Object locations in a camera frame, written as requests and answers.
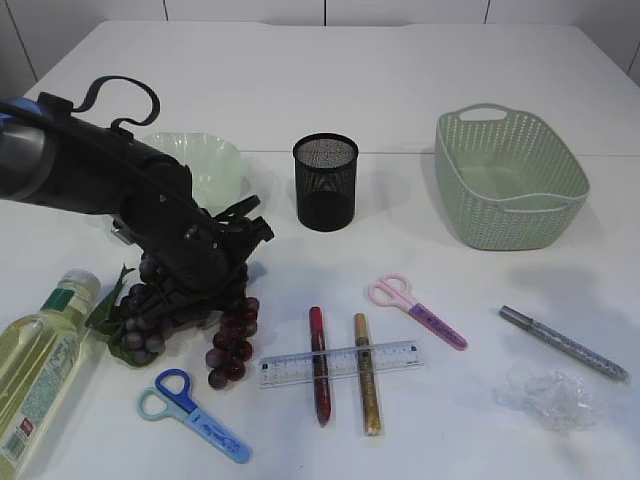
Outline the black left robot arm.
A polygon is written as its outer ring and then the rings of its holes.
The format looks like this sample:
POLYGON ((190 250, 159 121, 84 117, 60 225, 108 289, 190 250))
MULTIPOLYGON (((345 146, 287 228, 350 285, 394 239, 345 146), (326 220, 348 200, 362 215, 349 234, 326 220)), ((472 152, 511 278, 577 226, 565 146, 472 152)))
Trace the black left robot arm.
POLYGON ((257 196, 212 216, 192 185, 187 166, 126 131, 32 101, 1 105, 2 199, 110 215, 180 288, 212 295, 274 233, 263 218, 247 216, 257 196))

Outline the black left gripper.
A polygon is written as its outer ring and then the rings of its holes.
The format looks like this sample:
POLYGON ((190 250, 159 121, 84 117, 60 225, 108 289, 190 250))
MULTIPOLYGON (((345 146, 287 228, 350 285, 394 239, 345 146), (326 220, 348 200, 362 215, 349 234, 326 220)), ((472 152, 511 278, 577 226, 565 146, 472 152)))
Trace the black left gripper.
POLYGON ((251 195, 212 216, 192 199, 137 199, 113 218, 179 289, 209 297, 230 284, 260 243, 274 238, 264 218, 248 217, 259 204, 251 195))

